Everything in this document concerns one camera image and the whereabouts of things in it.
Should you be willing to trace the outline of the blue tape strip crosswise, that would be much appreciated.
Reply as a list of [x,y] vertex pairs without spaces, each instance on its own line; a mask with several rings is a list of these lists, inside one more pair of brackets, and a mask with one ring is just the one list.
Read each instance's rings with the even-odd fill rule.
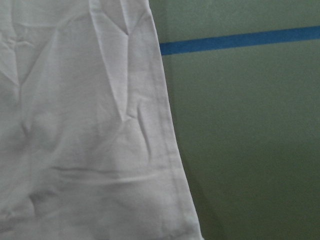
[[258,45],[318,40],[320,27],[300,27],[161,43],[163,56]]

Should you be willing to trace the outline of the pink printed t-shirt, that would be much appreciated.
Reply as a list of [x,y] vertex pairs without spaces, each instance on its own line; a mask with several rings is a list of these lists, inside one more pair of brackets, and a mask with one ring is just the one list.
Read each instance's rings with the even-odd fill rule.
[[0,237],[202,239],[147,0],[1,1]]

